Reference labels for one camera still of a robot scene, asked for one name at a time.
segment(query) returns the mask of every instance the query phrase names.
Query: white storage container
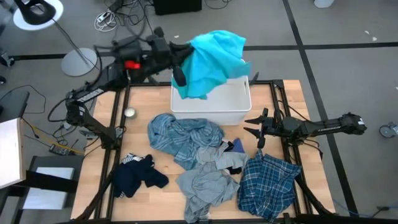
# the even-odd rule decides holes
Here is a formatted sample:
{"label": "white storage container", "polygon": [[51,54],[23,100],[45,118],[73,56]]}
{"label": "white storage container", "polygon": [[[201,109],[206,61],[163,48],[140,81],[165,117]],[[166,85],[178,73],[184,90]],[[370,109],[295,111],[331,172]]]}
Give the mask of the white storage container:
{"label": "white storage container", "polygon": [[207,94],[207,100],[181,99],[172,86],[171,110],[177,119],[206,118],[218,125],[238,125],[251,110],[247,76],[229,79]]}

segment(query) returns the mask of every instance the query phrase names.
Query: desk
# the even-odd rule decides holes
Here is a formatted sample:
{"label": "desk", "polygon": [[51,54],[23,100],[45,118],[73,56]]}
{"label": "desk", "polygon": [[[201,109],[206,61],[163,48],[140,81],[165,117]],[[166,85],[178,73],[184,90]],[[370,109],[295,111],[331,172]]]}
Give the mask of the desk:
{"label": "desk", "polygon": [[[289,105],[309,118],[300,82],[298,80],[285,80],[284,86]],[[257,118],[264,107],[269,108],[269,114],[273,114],[274,106],[269,85],[252,86],[251,98],[252,110],[246,115],[245,119]],[[94,117],[103,125],[109,125],[113,99],[114,93],[106,93],[97,98]],[[120,113],[121,105],[122,102],[119,104],[118,113]],[[133,106],[136,109],[137,116],[135,119],[126,120],[127,131],[123,137],[121,157],[126,156],[129,152],[138,156],[152,154],[155,160],[155,168],[167,175],[169,184],[162,189],[157,187],[147,188],[142,185],[133,198],[116,198],[114,200],[112,221],[183,220],[185,197],[180,192],[175,179],[184,170],[174,163],[173,156],[151,148],[147,137],[148,122],[158,114],[171,112],[170,87],[131,87],[129,106]],[[292,116],[298,117],[293,111],[291,113]],[[253,157],[257,150],[257,140],[243,129],[245,126],[258,128],[256,125],[244,122],[239,126],[223,126],[222,128],[225,130],[227,139],[241,138],[244,150]],[[306,145],[300,146],[299,150],[308,186],[319,201],[329,211],[334,212],[333,202],[318,151]],[[266,146],[263,152],[274,157],[283,158],[280,139],[266,136]],[[104,150],[96,150],[83,161],[72,218],[79,216],[95,195],[100,182],[103,157]],[[240,181],[240,175],[234,175],[233,177]],[[108,195],[109,192],[106,192],[103,200],[102,217],[108,204]],[[305,211],[304,203],[302,203],[302,193],[298,186],[297,197],[301,211]],[[291,217],[294,216],[292,206],[285,212],[288,212]],[[236,198],[221,204],[219,207],[211,208],[210,213],[211,219],[258,218],[248,212],[239,211],[236,205]]]}

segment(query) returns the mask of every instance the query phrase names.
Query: red component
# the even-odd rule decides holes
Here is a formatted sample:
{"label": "red component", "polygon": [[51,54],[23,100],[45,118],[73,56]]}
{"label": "red component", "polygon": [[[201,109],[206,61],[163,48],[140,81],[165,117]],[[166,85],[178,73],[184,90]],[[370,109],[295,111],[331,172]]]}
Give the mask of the red component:
{"label": "red component", "polygon": [[124,62],[124,68],[136,70],[141,68],[141,64],[132,60],[128,60]]}

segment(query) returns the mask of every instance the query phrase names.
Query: turquoise cloth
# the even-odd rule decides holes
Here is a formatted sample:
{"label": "turquoise cloth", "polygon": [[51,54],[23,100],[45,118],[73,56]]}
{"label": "turquoise cloth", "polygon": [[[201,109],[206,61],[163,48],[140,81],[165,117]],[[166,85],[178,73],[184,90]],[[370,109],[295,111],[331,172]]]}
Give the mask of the turquoise cloth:
{"label": "turquoise cloth", "polygon": [[249,75],[251,64],[242,61],[246,39],[232,32],[216,30],[191,40],[194,52],[182,65],[187,80],[186,86],[172,85],[181,98],[206,99],[214,87],[227,82],[228,78]]}

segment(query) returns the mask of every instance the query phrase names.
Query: plaid shirt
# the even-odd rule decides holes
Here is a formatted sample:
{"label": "plaid shirt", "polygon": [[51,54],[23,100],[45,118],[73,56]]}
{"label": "plaid shirt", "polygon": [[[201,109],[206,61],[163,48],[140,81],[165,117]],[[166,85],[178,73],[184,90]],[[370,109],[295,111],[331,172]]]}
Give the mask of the plaid shirt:
{"label": "plaid shirt", "polygon": [[238,208],[272,222],[292,204],[294,177],[301,167],[258,150],[246,164],[238,190]]}

